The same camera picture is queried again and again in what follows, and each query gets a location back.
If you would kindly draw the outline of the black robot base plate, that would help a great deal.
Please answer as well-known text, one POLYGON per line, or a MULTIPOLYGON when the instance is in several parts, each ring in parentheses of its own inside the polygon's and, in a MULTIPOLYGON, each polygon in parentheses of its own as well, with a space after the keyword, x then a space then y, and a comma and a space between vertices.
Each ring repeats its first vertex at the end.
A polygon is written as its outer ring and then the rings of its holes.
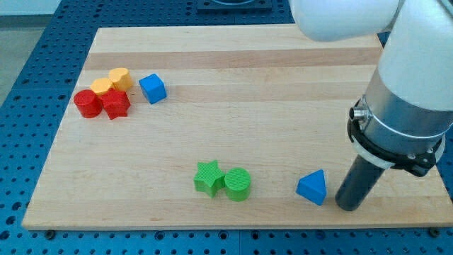
POLYGON ((267 11, 272 7, 272 0, 197 0, 198 11, 267 11))

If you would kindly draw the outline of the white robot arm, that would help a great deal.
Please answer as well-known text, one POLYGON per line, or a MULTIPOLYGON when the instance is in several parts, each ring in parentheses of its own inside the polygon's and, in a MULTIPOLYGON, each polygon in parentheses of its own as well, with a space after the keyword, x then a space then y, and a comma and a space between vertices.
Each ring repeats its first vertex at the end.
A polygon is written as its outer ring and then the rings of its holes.
POLYGON ((359 158, 424 176, 452 126, 452 2, 291 0, 295 23, 315 41, 389 32, 348 135, 359 158))

